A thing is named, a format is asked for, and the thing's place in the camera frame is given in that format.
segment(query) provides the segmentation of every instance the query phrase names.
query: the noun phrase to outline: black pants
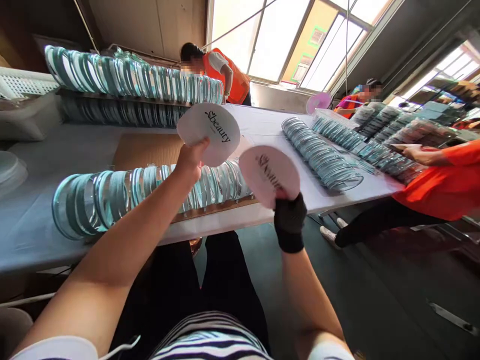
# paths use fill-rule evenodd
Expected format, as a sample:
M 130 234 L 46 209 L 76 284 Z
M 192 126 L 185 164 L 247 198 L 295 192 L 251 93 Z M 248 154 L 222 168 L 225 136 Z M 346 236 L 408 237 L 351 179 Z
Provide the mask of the black pants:
M 148 276 L 128 294 L 110 349 L 141 334 L 121 360 L 145 359 L 182 319 L 203 311 L 235 316 L 270 353 L 267 322 L 236 232 L 209 236 L 206 271 L 199 287 L 188 241 L 156 248 Z
M 418 225 L 443 224 L 446 220 L 409 209 L 392 197 L 362 212 L 348 226 L 340 229 L 335 244 L 344 248 L 361 243 L 384 230 Z
M 245 97 L 245 100 L 243 100 L 241 104 L 246 106 L 252 106 L 252 97 L 250 96 L 250 91 L 248 92 L 248 94 Z

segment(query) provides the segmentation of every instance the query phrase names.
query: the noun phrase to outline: white sneaker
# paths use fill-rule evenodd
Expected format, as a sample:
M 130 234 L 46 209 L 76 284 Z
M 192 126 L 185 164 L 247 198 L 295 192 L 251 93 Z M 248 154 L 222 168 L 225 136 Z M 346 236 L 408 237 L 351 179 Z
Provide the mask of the white sneaker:
M 325 226 L 320 226 L 320 233 L 330 245 L 332 245 L 337 250 L 341 250 L 341 248 L 338 247 L 335 243 L 335 238 L 337 237 L 337 235 L 335 235 L 332 231 L 328 230 Z
M 349 223 L 343 220 L 341 217 L 336 218 L 336 224 L 340 229 L 343 229 L 349 225 Z

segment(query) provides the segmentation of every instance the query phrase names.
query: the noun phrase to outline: striped shirt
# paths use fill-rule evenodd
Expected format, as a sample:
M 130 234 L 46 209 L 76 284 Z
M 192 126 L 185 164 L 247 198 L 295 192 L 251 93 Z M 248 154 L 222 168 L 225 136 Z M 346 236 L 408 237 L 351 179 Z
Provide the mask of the striped shirt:
M 101 360 L 116 354 L 117 349 L 103 356 Z M 48 359 L 97 360 L 98 356 L 95 346 L 86 339 L 57 336 L 25 348 L 11 360 Z M 191 315 L 179 322 L 152 351 L 149 358 L 149 360 L 174 359 L 271 360 L 272 358 L 258 338 L 235 317 L 224 312 L 207 311 Z M 329 341 L 317 344 L 308 357 L 308 360 L 327 359 L 354 360 L 342 346 Z

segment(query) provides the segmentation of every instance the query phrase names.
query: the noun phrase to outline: hand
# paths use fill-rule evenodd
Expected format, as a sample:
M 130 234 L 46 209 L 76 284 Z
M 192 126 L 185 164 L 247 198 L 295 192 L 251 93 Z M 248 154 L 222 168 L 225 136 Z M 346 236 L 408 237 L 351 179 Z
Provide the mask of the hand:
M 174 172 L 178 172 L 182 176 L 186 176 L 191 180 L 192 186 L 200 179 L 202 175 L 202 166 L 204 163 L 201 161 L 202 155 L 205 149 L 209 146 L 210 139 L 204 138 L 199 143 L 187 146 L 183 144 L 178 155 Z
M 420 150 L 426 151 L 426 152 L 440 151 L 440 149 L 437 149 L 436 147 L 431 147 L 431 146 L 422 146 Z
M 282 189 L 277 191 L 276 196 L 273 218 L 275 229 L 289 234 L 301 234 L 307 216 L 307 207 L 302 193 L 299 193 L 295 200 L 289 200 Z
M 420 149 L 420 145 L 419 146 L 409 146 L 409 147 L 406 147 L 402 151 L 402 154 L 406 158 L 409 158 L 411 160 L 415 160 L 415 154 L 417 154 L 418 152 L 421 152 L 421 151 L 422 150 Z

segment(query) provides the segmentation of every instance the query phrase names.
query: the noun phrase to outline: white round card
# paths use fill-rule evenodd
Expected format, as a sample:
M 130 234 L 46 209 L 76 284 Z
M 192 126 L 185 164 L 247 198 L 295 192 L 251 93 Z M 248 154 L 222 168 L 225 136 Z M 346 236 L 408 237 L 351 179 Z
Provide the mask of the white round card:
M 300 177 L 294 163 L 280 150 L 261 145 L 246 150 L 238 160 L 241 174 L 258 201 L 275 208 L 277 190 L 285 190 L 290 200 L 300 193 Z
M 210 139 L 201 159 L 209 167 L 220 166 L 240 143 L 240 128 L 233 115 L 211 102 L 199 103 L 188 109 L 178 120 L 176 131 L 189 146 L 205 137 Z

